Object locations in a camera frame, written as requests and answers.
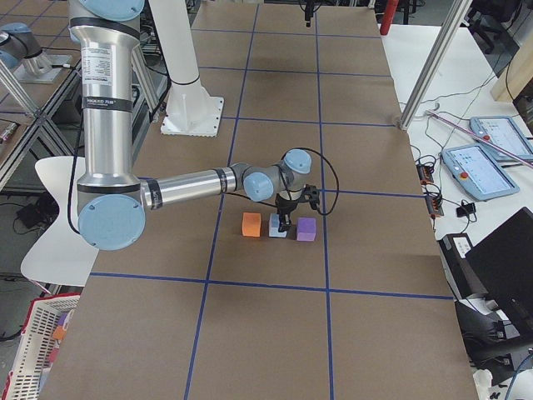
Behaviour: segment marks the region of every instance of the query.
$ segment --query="cardboard table surface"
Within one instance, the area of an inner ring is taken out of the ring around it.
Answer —
[[[317,218],[315,242],[243,237],[243,212],[273,209],[238,197],[150,212],[100,252],[41,399],[476,398],[373,11],[322,7],[306,29],[299,7],[205,2],[193,38],[220,132],[152,126],[135,173],[315,148],[337,208],[293,215]]]

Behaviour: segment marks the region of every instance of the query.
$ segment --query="white chair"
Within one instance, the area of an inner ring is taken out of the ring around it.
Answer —
[[[68,225],[68,186],[72,157],[43,158],[35,164],[37,175],[56,199],[59,215],[22,260],[22,274],[33,281],[66,286],[85,286],[98,249],[87,244]],[[76,181],[85,173],[85,159],[76,164]],[[77,190],[72,191],[72,224],[77,227]]]

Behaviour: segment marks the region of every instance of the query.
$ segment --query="foam block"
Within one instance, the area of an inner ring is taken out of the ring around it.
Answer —
[[[53,331],[52,339],[63,340],[65,338],[65,333],[67,333],[67,331],[63,327],[56,327],[56,330]]]
[[[316,238],[316,219],[298,218],[296,225],[296,240],[299,242],[313,242]]]
[[[68,316],[68,312],[65,312],[60,318],[59,318],[59,322],[57,323],[57,325],[59,326],[63,326],[65,324],[65,321],[67,321],[67,316]]]
[[[261,236],[261,214],[257,212],[242,213],[242,236],[253,238]]]
[[[277,214],[270,214],[268,220],[268,236],[271,238],[286,238],[286,232],[278,232],[280,227],[280,217]]]
[[[59,347],[54,347],[48,356],[48,361],[53,364],[56,362],[57,355],[59,354]]]

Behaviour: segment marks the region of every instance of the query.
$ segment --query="white table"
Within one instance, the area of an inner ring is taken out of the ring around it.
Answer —
[[[391,74],[395,81],[396,94],[401,103],[405,103],[411,94],[411,90],[426,61],[439,27],[404,26],[393,25],[388,36],[383,38],[386,56],[391,68]],[[460,28],[454,38],[442,64],[425,95],[426,99],[433,99],[440,95],[450,93],[465,93],[480,86],[487,78],[494,77],[491,66],[486,61],[477,47],[476,42],[466,28]],[[481,90],[472,93],[441,98],[439,111],[447,111],[456,116],[463,116],[469,104],[472,103],[464,118],[481,117],[490,115],[515,116],[518,112],[510,102],[495,102],[491,96],[491,88],[496,82],[492,78]],[[424,110],[435,107],[435,102],[422,104],[416,115],[422,115]],[[444,118],[457,121],[449,115],[443,114]],[[514,120],[526,136],[530,136],[527,126],[520,117]],[[422,154],[432,154],[438,157],[441,149],[424,135],[427,117],[417,118],[408,129],[411,144],[417,146]],[[450,135],[451,127],[443,122],[431,119],[429,122],[429,134],[439,143],[445,143]],[[468,122],[461,122],[461,126],[468,128]],[[473,143],[474,141],[461,132],[455,131],[451,136],[446,148],[453,148]],[[533,171],[527,167],[512,167],[506,169],[509,175],[520,187],[517,194],[508,197],[500,197],[488,202],[476,202],[478,221],[471,223],[466,232],[472,243],[476,245],[486,235],[500,226],[507,218],[518,209],[526,206],[533,210]],[[469,202],[474,201],[469,197],[459,184],[452,178],[446,167],[442,167],[441,180],[439,168],[436,168],[435,179],[442,189],[444,198],[460,203],[461,199]],[[456,217],[456,205],[444,203],[445,216],[436,220],[436,239],[441,239],[447,233],[458,233],[466,225],[466,218]]]

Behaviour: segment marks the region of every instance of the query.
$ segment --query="label sticker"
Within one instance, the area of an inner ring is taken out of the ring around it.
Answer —
[[[113,85],[111,49],[84,47],[82,49],[82,76],[84,85]]]
[[[454,237],[453,241],[456,244],[457,252],[459,252],[461,258],[466,258],[466,254],[471,250],[466,237]]]

